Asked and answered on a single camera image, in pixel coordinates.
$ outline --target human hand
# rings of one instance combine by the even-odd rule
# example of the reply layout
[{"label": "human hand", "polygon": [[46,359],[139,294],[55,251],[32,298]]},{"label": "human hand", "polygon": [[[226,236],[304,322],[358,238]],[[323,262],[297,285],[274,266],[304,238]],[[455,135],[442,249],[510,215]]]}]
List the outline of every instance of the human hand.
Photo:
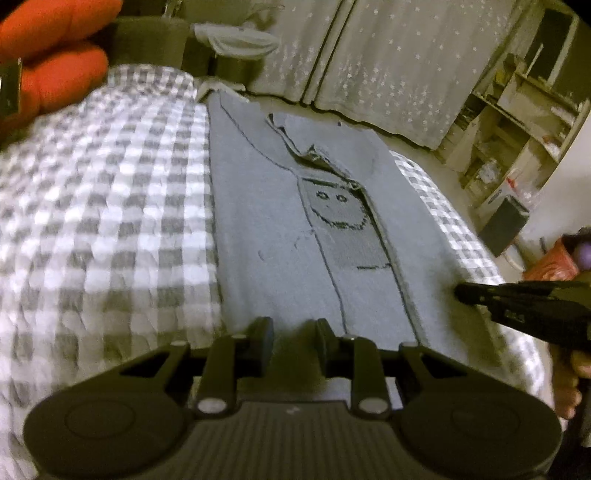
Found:
[{"label": "human hand", "polygon": [[564,354],[564,349],[550,345],[552,357],[552,389],[556,414],[571,420],[583,394],[578,390],[580,378],[591,378],[591,355],[584,352]]},{"label": "human hand", "polygon": [[0,22],[0,63],[24,63],[20,112],[0,121],[0,137],[102,83],[106,54],[84,39],[114,20],[121,6],[122,0],[25,0]]}]

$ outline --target ribbed black surface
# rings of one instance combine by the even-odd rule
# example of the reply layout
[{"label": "ribbed black surface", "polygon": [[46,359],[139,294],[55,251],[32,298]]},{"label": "ribbed black surface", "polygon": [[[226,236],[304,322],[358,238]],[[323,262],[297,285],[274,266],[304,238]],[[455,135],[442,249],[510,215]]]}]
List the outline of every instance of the ribbed black surface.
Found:
[{"label": "ribbed black surface", "polygon": [[342,403],[245,403],[228,419],[200,422],[177,454],[136,478],[444,479],[387,424],[357,419]]}]

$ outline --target white curtain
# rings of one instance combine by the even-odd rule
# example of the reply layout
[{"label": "white curtain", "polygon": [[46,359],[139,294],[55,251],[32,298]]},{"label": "white curtain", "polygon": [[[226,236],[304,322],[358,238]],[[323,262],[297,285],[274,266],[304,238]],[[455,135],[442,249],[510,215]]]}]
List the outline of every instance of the white curtain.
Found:
[{"label": "white curtain", "polygon": [[530,1],[286,1],[282,47],[248,88],[435,149]]}]

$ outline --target gingham bedspread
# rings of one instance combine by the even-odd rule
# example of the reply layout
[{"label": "gingham bedspread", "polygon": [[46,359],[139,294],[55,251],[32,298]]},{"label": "gingham bedspread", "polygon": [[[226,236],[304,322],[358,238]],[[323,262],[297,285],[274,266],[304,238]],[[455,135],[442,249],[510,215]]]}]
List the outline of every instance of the gingham bedspread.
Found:
[{"label": "gingham bedspread", "polygon": [[[207,346],[223,332],[196,93],[178,70],[120,66],[0,151],[0,479],[35,476],[22,425],[44,397],[172,340]],[[393,155],[467,278],[502,282],[429,176]],[[537,394],[533,340],[489,327],[515,384]]]}]

